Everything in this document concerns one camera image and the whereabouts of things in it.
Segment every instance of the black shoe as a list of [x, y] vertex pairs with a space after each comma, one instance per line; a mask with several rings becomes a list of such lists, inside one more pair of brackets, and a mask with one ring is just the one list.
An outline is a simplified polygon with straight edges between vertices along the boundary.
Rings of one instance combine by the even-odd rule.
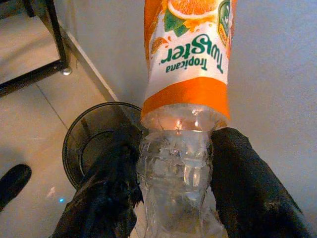
[[0, 211], [19, 194], [31, 174], [29, 166], [16, 165], [0, 179]]

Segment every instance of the baseboard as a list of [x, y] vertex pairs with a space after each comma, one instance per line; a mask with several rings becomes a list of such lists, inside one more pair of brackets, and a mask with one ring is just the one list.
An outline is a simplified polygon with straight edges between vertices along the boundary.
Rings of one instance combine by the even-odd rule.
[[93, 83], [97, 86], [101, 94], [105, 97], [105, 99], [108, 102], [119, 101], [116, 94], [113, 92], [113, 90], [107, 84], [106, 80], [96, 69], [96, 67], [94, 66], [92, 61], [89, 59], [87, 54], [84, 52], [84, 50], [81, 48], [81, 46], [79, 45], [75, 37], [70, 32], [65, 31], [63, 26], [61, 26], [60, 23], [59, 25], [60, 25], [60, 31], [64, 39], [64, 42], [67, 44], [67, 46], [70, 48], [72, 53], [76, 56], [78, 61], [81, 63], [84, 70], [90, 76]]

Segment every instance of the bottle label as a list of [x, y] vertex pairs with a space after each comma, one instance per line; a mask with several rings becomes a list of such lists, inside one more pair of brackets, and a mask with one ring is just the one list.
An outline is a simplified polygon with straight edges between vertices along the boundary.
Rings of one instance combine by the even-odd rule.
[[164, 105], [207, 105], [228, 115], [233, 0], [146, 0], [149, 84], [142, 115]]

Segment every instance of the plastic bottle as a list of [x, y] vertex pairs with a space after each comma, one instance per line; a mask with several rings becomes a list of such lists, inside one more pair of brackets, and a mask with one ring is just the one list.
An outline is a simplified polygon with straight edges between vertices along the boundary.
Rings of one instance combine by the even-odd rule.
[[210, 131], [225, 126], [229, 117], [234, 1], [198, 2], [145, 1], [149, 85], [142, 124], [150, 133], [141, 143], [138, 178], [146, 238], [225, 234], [207, 193], [212, 173], [208, 155]]

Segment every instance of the floor grout line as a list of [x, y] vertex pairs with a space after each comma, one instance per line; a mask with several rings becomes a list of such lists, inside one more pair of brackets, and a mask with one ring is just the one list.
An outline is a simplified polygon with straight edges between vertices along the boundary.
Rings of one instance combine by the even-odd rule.
[[61, 117], [59, 116], [59, 114], [57, 113], [57, 111], [55, 110], [55, 108], [53, 107], [53, 105], [49, 102], [48, 98], [46, 97], [46, 95], [44, 94], [44, 92], [41, 90], [41, 88], [39, 87], [39, 85], [37, 83], [35, 83], [35, 85], [38, 87], [38, 89], [40, 90], [41, 94], [43, 95], [43, 97], [46, 99], [46, 101], [48, 102], [48, 104], [51, 106], [51, 108], [53, 109], [53, 111], [55, 112], [55, 114], [58, 116], [59, 120], [61, 121], [61, 123], [64, 125], [64, 127], [68, 130], [69, 128], [66, 126], [66, 124], [64, 123], [64, 121], [61, 119]]

